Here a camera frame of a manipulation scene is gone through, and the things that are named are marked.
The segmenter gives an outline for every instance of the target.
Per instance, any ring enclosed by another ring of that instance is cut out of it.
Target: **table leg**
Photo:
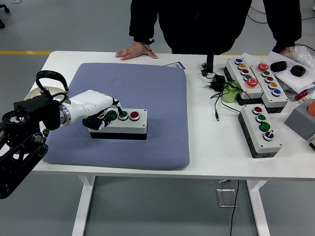
[[[77,216],[75,217],[72,236],[84,235],[85,224],[89,213],[90,201],[95,181],[95,176],[79,176],[79,178],[83,182],[83,189]]]
[[[270,236],[264,207],[259,193],[259,189],[266,182],[266,180],[247,180],[247,187],[252,202],[252,210],[255,216],[259,236]]]

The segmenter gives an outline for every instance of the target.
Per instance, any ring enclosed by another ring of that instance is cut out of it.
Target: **gray mat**
[[[118,99],[123,108],[147,109],[147,140],[92,139],[78,119],[51,131],[45,162],[137,169],[180,169],[189,164],[186,75],[181,68],[85,63],[69,90],[93,89]]]

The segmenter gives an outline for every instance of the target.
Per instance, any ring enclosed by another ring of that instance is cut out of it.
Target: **gray box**
[[[295,133],[307,140],[315,134],[315,117],[307,112],[307,108],[314,102],[308,99],[296,107],[284,122]]]

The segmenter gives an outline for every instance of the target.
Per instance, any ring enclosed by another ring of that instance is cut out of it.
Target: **person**
[[[273,51],[285,53],[302,36],[300,2],[263,2],[277,42]],[[134,43],[115,56],[121,60],[143,54],[158,58],[150,47],[157,19],[174,54],[225,53],[241,34],[251,3],[252,0],[132,0],[129,35]]]

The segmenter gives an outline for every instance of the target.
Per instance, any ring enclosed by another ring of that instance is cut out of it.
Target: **power adapter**
[[[214,75],[209,88],[213,89],[216,92],[222,92],[224,89],[225,77],[222,75]]]

